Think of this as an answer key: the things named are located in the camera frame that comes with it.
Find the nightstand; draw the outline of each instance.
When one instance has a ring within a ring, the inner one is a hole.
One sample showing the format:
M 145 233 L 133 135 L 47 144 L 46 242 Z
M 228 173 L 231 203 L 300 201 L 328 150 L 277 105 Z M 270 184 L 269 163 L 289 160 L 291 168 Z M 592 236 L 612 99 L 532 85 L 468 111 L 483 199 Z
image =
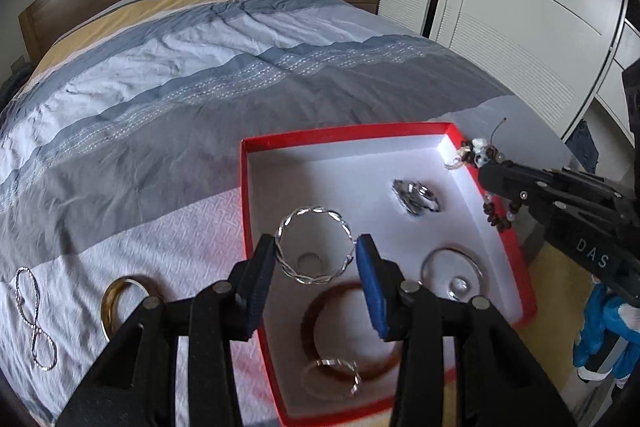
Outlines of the nightstand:
M 352 6 L 356 8 L 360 8 L 365 12 L 373 13 L 373 15 L 378 15 L 378 7 L 380 6 L 380 0 L 343 0 L 348 2 Z

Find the wall outlet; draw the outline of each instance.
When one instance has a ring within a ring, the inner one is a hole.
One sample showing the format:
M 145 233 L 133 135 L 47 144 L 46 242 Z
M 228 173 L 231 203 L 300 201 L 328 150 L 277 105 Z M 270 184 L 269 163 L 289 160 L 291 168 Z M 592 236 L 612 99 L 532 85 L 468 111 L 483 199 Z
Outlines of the wall outlet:
M 27 63 L 26 60 L 24 60 L 24 55 L 20 55 L 20 58 L 18 58 L 12 65 L 11 65 L 11 74 L 16 73 L 18 70 L 20 70 L 21 67 L 23 67 L 25 64 Z

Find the screw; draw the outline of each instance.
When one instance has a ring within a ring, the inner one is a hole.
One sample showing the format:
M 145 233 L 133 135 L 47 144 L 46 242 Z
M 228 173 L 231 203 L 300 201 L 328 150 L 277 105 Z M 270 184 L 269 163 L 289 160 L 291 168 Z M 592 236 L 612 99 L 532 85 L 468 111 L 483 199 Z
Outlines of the screw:
M 213 285 L 213 291 L 219 294 L 229 293 L 233 289 L 229 281 L 218 281 Z
M 420 283 L 410 280 L 404 280 L 400 283 L 400 289 L 404 293 L 416 293 L 420 289 Z
M 158 308 L 158 306 L 160 305 L 160 299 L 158 297 L 147 297 L 142 301 L 142 305 L 147 310 L 153 310 L 155 308 Z
M 476 295 L 471 299 L 471 305 L 476 310 L 488 310 L 491 307 L 491 302 L 489 302 L 489 299 L 483 297 L 482 295 Z

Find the yellow fabric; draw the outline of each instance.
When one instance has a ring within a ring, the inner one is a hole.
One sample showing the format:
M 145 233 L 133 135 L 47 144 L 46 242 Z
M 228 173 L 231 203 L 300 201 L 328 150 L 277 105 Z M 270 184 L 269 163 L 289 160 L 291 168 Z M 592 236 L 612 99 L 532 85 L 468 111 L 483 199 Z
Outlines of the yellow fabric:
M 550 245 L 540 251 L 529 272 L 538 301 L 538 314 L 518 333 L 551 382 L 561 390 L 574 370 L 574 338 L 582 328 L 584 305 L 592 287 L 591 277 Z M 385 411 L 347 425 L 387 427 L 389 416 L 390 411 Z M 444 392 L 443 427 L 454 427 L 455 418 L 456 388 L 455 383 L 450 382 Z
M 228 0 L 140 0 L 122 6 L 104 17 L 78 28 L 60 42 L 54 44 L 38 64 L 33 77 L 35 78 L 43 71 L 60 64 L 76 51 L 83 50 L 101 39 L 109 37 L 124 28 L 142 23 L 162 12 L 216 1 Z

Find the bed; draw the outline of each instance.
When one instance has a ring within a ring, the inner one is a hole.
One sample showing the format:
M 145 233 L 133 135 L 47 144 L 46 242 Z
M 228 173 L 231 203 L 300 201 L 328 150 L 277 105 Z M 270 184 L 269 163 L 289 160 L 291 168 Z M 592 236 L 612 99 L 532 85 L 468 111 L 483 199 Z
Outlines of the bed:
M 242 138 L 426 120 L 489 138 L 507 117 L 495 138 L 507 157 L 572 158 L 487 73 L 341 0 L 37 0 L 20 24 L 37 68 L 0 119 L 0 369 L 44 423 L 106 345 L 110 282 L 144 274 L 170 301 L 242 259 Z M 29 357 L 20 266 L 40 286 L 52 371 Z M 233 352 L 245 424 L 274 421 L 257 341 Z M 181 357 L 178 425 L 185 371 Z

